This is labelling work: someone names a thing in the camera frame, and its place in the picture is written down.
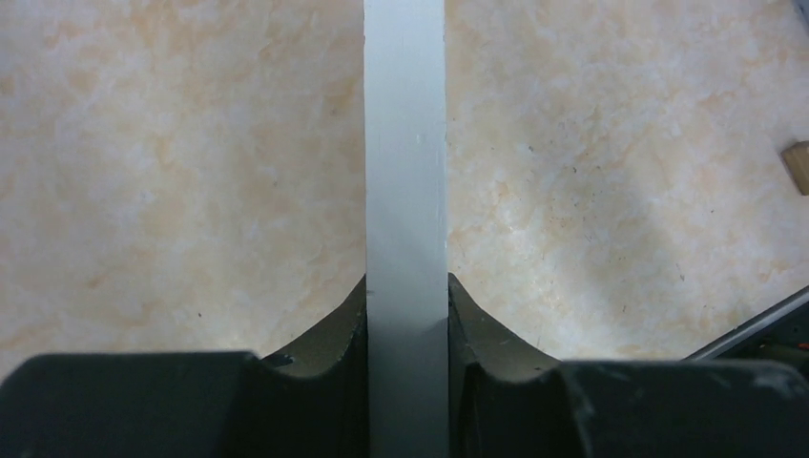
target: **small wood block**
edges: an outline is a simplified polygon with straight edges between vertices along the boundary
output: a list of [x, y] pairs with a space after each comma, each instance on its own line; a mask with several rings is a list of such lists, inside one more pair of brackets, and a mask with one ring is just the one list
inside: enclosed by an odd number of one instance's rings
[[781, 153], [798, 190], [809, 196], [809, 141], [798, 142]]

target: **white plastic strip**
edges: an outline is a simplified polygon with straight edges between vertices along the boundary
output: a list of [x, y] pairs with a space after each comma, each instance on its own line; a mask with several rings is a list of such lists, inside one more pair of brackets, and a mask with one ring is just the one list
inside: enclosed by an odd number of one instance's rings
[[364, 0], [373, 458], [448, 456], [443, 0]]

